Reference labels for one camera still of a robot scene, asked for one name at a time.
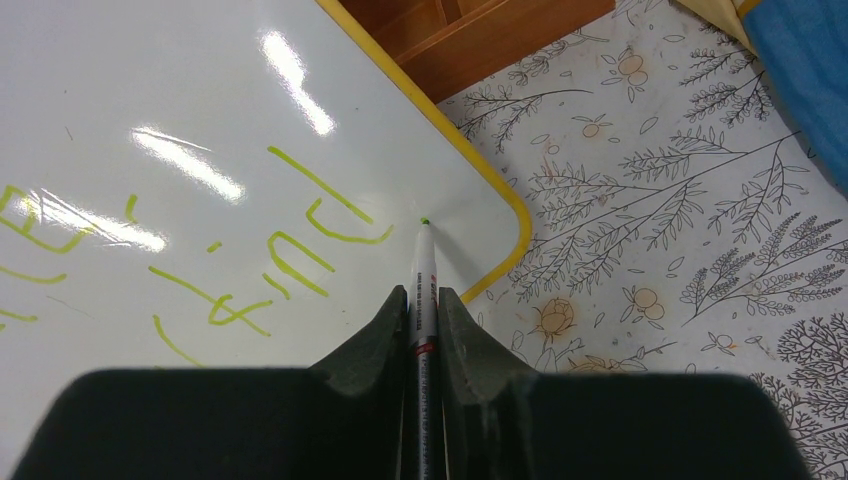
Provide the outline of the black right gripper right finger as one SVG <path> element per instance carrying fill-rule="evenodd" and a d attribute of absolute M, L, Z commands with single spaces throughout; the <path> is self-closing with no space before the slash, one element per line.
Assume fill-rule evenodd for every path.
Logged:
<path fill-rule="evenodd" d="M 438 330 L 453 479 L 806 479 L 764 391 L 736 375 L 545 374 L 450 288 Z"/>

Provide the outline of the green white marker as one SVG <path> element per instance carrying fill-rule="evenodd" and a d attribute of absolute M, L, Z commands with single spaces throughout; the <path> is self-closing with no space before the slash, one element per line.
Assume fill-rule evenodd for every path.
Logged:
<path fill-rule="evenodd" d="M 438 288 L 430 221 L 423 217 L 407 292 L 409 372 L 404 397 L 404 479 L 444 476 L 442 402 L 437 352 Z"/>

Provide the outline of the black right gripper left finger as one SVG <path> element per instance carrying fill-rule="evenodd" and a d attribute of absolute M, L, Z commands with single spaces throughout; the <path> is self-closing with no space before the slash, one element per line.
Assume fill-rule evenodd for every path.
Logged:
<path fill-rule="evenodd" d="M 308 368 L 111 369 L 54 401 L 17 479 L 393 479 L 407 294 Z"/>

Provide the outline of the yellow framed whiteboard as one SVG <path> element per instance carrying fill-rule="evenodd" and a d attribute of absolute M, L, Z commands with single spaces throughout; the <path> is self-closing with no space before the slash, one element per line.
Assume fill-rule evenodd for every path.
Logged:
<path fill-rule="evenodd" d="M 1 471 L 112 368 L 308 365 L 411 277 L 470 301 L 522 200 L 331 1 L 1 5 Z"/>

